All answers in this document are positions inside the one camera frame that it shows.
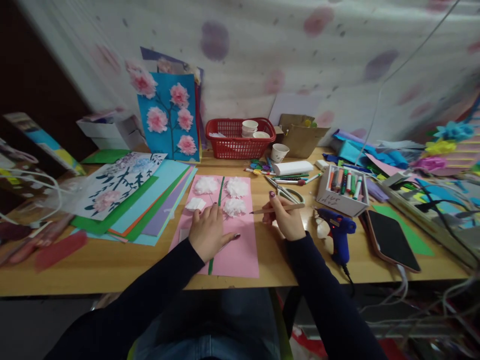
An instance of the wooden table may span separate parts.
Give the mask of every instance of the wooden table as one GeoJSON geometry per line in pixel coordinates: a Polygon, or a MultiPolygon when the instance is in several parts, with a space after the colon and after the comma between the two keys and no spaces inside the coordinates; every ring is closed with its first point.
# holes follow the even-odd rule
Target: wooden table
{"type": "MultiPolygon", "coordinates": [[[[322,152],[324,151],[325,149],[317,148],[308,160],[313,164],[316,160],[322,159],[322,152]]],[[[248,160],[215,159],[212,151],[204,151],[202,162],[198,165],[197,174],[250,177],[253,209],[257,210],[269,200],[269,191],[273,187],[268,184],[263,176],[245,172],[244,169],[248,164],[248,160]]],[[[86,166],[90,171],[97,167],[86,166]]],[[[318,207],[320,205],[314,199],[319,183],[320,179],[318,178],[302,187],[290,186],[295,187],[305,197],[306,207],[301,211],[303,224],[312,234],[315,244],[332,273],[341,283],[345,284],[348,280],[331,260],[327,250],[329,241],[320,240],[316,237],[313,206],[318,207]]],[[[30,256],[28,260],[21,264],[0,268],[0,296],[95,294],[123,291],[139,275],[167,254],[188,193],[187,191],[183,196],[175,211],[174,219],[169,222],[155,247],[90,239],[87,246],[39,274],[34,271],[35,257],[30,256]]],[[[13,219],[20,219],[16,217],[15,211],[9,216],[13,219]]],[[[415,232],[426,241],[435,253],[433,257],[416,256],[422,272],[419,274],[409,273],[410,280],[445,280],[468,277],[467,272],[455,262],[445,249],[438,246],[413,222],[405,217],[403,219],[414,228],[415,232]]],[[[348,269],[353,281],[355,283],[400,281],[397,271],[372,253],[360,221],[357,218],[354,220],[357,224],[356,233],[348,236],[350,250],[348,269]]],[[[67,228],[62,237],[67,236],[71,231],[71,227],[67,228]]],[[[225,289],[296,285],[297,281],[290,269],[283,242],[277,229],[262,224],[262,215],[255,215],[255,232],[260,278],[195,275],[186,288],[225,289]]],[[[11,248],[11,245],[14,244],[4,246],[1,252],[3,253],[11,248]]]]}

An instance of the hand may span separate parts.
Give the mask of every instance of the hand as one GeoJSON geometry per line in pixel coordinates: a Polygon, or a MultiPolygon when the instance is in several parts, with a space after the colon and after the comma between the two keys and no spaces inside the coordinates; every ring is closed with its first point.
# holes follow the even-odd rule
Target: hand
{"type": "Polygon", "coordinates": [[[300,210],[285,211],[283,206],[293,205],[294,203],[282,196],[276,196],[273,191],[270,191],[270,202],[265,204],[262,209],[275,209],[275,212],[267,212],[263,214],[262,222],[264,224],[272,225],[276,220],[278,228],[285,238],[289,241],[300,240],[307,234],[305,233],[300,210]]]}
{"type": "Polygon", "coordinates": [[[231,240],[239,237],[240,234],[233,232],[224,235],[224,217],[216,202],[206,207],[201,215],[198,209],[193,213],[188,240],[204,263],[212,259],[231,240]]]}

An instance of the white backdrop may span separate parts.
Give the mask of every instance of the white backdrop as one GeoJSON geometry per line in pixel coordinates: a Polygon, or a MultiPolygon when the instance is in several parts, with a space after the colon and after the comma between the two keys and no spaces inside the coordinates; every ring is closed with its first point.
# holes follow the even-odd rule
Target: white backdrop
{"type": "MultiPolygon", "coordinates": [[[[124,60],[141,59],[143,46],[205,70],[204,124],[268,117],[276,92],[319,91],[319,119],[327,112],[332,130],[360,135],[370,126],[382,80],[454,3],[18,1],[94,110],[123,105],[138,113],[124,60]]],[[[474,95],[479,65],[480,1],[463,0],[385,85],[370,140],[403,139],[449,109],[454,120],[465,108],[459,101],[474,95]]]]}

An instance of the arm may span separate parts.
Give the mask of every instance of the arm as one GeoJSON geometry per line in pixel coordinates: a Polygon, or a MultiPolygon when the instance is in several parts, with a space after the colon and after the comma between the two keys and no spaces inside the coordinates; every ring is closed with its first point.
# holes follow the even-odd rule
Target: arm
{"type": "Polygon", "coordinates": [[[312,237],[305,231],[300,211],[285,211],[292,203],[270,192],[270,202],[263,208],[265,224],[274,220],[283,233],[293,273],[305,296],[329,359],[382,359],[387,357],[360,317],[354,303],[347,297],[332,275],[312,237]]]}
{"type": "Polygon", "coordinates": [[[86,313],[61,336],[45,360],[124,359],[147,329],[206,262],[229,241],[222,211],[214,204],[193,214],[188,239],[137,278],[103,309],[86,313]]]}

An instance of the yellow paper flower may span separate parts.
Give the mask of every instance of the yellow paper flower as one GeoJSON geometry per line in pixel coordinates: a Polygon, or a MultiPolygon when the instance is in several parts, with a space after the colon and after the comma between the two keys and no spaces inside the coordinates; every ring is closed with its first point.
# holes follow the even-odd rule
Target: yellow paper flower
{"type": "Polygon", "coordinates": [[[452,151],[455,151],[457,144],[450,141],[437,141],[437,142],[427,142],[425,151],[429,155],[443,155],[449,154],[452,151]]]}

